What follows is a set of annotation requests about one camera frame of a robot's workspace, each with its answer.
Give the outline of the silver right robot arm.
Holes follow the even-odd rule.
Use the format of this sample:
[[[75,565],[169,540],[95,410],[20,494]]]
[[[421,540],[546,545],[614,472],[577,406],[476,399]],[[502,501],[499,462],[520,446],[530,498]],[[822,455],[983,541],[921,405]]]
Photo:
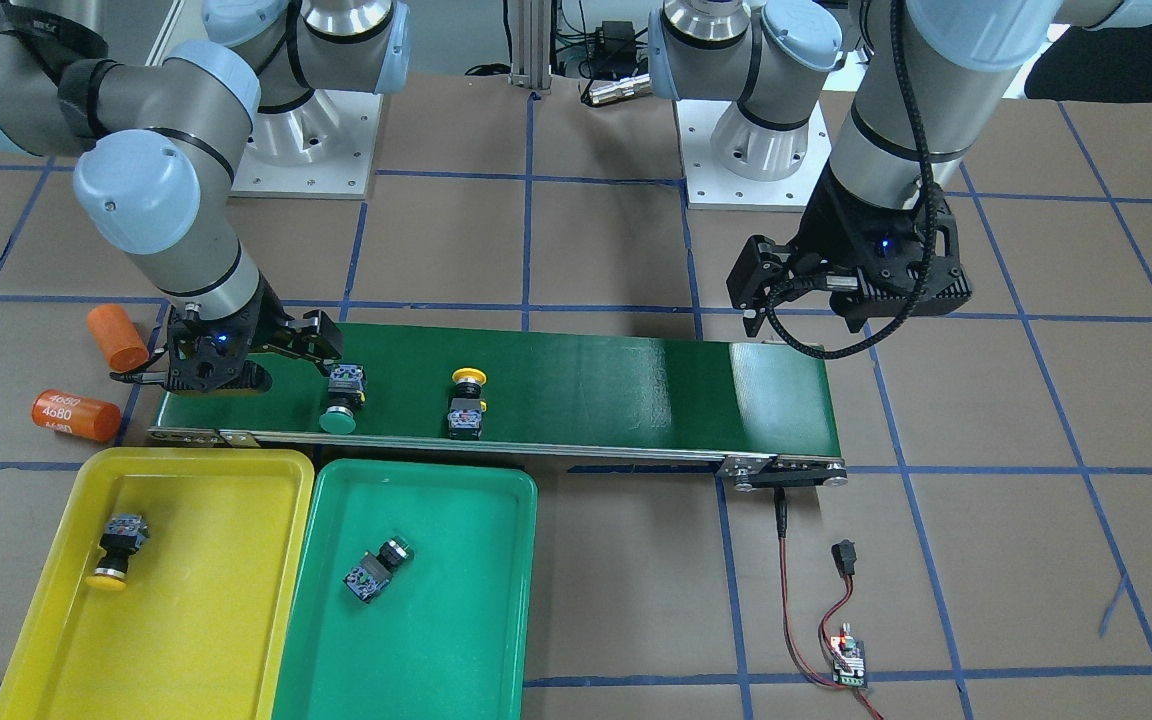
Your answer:
[[[90,13],[0,1],[0,152],[77,160],[76,199],[172,306],[152,361],[114,381],[262,393],[253,354],[343,354],[320,311],[294,318],[244,249],[227,202],[257,120],[325,90],[394,94],[410,67],[402,1],[207,1],[206,37],[161,63],[109,58]]]

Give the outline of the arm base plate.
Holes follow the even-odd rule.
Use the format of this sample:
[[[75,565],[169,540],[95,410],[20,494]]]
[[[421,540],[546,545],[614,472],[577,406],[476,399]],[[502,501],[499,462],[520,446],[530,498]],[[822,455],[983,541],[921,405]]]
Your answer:
[[[823,105],[814,105],[810,138],[799,164],[786,179],[746,179],[719,160],[712,137],[726,103],[681,100],[675,104],[679,149],[684,165],[687,199],[691,209],[790,211],[799,213],[814,190],[829,158],[829,132]]]
[[[382,101],[381,94],[319,90],[297,108],[257,114],[230,195],[365,199]]]

